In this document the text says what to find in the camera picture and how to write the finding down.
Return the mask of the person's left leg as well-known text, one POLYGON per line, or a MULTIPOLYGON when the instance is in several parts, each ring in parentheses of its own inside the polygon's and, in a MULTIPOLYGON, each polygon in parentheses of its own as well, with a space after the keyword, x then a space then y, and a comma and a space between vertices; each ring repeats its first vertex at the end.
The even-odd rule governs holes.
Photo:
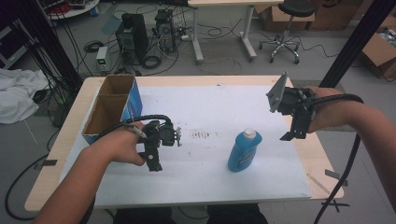
POLYGON ((176 224, 167 207, 118 209, 113 224, 176 224))

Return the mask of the white desk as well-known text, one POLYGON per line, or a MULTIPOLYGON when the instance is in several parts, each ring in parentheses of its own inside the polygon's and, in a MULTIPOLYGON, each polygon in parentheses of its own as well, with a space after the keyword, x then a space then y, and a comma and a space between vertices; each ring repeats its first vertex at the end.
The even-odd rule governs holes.
POLYGON ((250 61, 253 61, 257 58, 257 54, 248 39, 248 34, 250 31, 250 24, 253 16, 254 7, 257 5, 274 6, 283 2, 284 0, 188 0, 188 5, 193 8, 193 33, 191 43, 194 49, 196 62, 202 63, 204 61, 204 56, 198 39, 199 7, 247 6, 245 27, 244 30, 239 34, 239 38, 247 51, 248 59, 250 61))

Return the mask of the open cardboard box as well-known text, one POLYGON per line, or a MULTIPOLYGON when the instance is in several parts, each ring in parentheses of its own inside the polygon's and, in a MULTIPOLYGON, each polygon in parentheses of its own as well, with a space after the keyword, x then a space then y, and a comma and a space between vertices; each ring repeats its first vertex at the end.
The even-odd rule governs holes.
POLYGON ((362 53, 377 77, 396 78, 396 16, 385 18, 362 53))

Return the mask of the blue bottle with white cap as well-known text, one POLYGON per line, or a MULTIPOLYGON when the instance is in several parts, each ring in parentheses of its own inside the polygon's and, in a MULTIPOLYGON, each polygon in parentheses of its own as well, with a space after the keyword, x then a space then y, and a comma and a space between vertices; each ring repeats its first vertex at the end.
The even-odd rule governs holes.
POLYGON ((231 172, 241 172, 253 162, 257 146, 262 136, 252 128, 247 128, 235 138, 235 142, 228 159, 228 169, 231 172))

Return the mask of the white power supply unit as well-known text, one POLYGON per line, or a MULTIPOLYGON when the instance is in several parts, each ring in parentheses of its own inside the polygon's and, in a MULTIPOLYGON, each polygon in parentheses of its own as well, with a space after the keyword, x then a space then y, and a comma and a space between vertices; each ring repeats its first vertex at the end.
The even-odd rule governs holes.
POLYGON ((107 47, 100 47, 96 54, 96 62, 102 72, 107 72, 107 47))

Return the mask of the large black computer tower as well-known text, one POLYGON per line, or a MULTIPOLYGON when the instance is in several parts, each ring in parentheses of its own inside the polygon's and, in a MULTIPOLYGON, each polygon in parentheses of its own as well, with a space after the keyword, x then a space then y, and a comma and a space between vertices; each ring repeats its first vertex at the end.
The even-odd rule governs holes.
POLYGON ((147 54, 149 38, 142 14, 123 13, 116 31, 121 58, 126 64, 139 65, 147 54))

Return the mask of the blue cardboard box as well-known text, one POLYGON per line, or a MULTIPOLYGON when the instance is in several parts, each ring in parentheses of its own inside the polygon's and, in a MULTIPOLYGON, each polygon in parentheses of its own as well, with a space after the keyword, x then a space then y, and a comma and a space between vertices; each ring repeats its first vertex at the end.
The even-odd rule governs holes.
POLYGON ((95 96, 81 135, 90 145, 102 131, 121 121, 141 116, 142 110, 135 76, 109 75, 95 96))

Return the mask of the small black computer tower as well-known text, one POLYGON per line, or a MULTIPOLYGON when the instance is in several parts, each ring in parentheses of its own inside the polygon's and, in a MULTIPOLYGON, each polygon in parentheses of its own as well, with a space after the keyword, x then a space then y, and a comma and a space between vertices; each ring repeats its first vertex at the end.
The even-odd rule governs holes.
POLYGON ((173 23, 173 10, 159 9, 155 17, 155 21, 160 49, 163 52, 174 52, 176 43, 173 23))

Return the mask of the grey tape piece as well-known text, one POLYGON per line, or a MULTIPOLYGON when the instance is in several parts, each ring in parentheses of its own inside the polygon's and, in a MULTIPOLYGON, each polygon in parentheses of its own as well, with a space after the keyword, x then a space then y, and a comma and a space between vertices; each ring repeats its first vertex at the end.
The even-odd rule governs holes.
POLYGON ((35 164, 35 170, 41 170, 45 166, 55 166, 58 160, 43 160, 35 164))
MULTIPOLYGON (((335 178, 337 180, 341 180, 341 176, 338 173, 336 173, 334 171, 331 171, 331 170, 328 170, 328 169, 325 169, 325 175, 330 176, 332 178, 335 178)), ((344 180, 342 186, 346 186, 347 187, 348 186, 348 181, 344 180)))

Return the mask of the thin wooden stick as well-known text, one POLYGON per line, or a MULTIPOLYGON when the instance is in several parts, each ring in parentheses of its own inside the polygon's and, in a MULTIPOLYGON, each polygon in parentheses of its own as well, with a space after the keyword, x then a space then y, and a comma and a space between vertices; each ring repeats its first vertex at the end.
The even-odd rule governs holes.
POLYGON ((319 188, 321 188, 321 190, 323 190, 326 194, 330 195, 329 190, 322 185, 316 178, 314 178, 311 174, 307 174, 307 176, 311 179, 311 181, 313 181, 319 188))

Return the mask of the black tape cross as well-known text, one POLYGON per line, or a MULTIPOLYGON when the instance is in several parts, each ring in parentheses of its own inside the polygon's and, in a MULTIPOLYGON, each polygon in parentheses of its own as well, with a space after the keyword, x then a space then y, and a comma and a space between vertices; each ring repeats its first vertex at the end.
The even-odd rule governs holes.
POLYGON ((330 202, 328 202, 328 203, 324 202, 324 203, 322 203, 321 205, 322 205, 323 207, 325 207, 325 206, 327 206, 327 207, 333 207, 337 213, 340 213, 342 208, 344 208, 344 207, 349 207, 349 204, 348 204, 348 203, 339 203, 339 202, 337 202, 336 200, 332 200, 332 201, 330 201, 330 202))

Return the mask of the person's right leg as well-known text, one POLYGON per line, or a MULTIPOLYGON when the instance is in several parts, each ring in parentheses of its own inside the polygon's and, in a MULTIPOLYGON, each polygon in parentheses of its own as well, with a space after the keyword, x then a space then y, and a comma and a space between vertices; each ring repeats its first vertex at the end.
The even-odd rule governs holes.
POLYGON ((268 224, 256 203, 209 205, 206 224, 268 224))

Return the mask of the dark shelf unit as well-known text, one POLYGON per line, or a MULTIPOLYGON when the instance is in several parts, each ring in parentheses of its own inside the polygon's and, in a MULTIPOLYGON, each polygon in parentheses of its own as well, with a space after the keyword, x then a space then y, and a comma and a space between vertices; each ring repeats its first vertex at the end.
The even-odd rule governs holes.
POLYGON ((25 32, 14 31, 4 18, 0 18, 0 68, 8 69, 26 51, 28 37, 25 32))

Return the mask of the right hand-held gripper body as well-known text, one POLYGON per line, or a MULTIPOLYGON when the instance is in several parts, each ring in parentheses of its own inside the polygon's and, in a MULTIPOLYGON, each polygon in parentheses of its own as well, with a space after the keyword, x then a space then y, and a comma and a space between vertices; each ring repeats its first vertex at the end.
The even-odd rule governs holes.
POLYGON ((270 111, 282 115, 313 114, 313 92, 308 88, 287 87, 288 73, 283 72, 276 84, 266 93, 270 111))

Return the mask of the person's right hand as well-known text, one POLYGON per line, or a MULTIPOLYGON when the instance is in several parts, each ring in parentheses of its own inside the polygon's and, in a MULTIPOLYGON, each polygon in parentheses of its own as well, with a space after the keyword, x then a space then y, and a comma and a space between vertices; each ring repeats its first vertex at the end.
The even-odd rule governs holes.
POLYGON ((351 123, 351 111, 355 105, 360 105, 360 103, 349 100, 334 100, 317 105, 308 132, 313 133, 325 128, 349 125, 351 123))

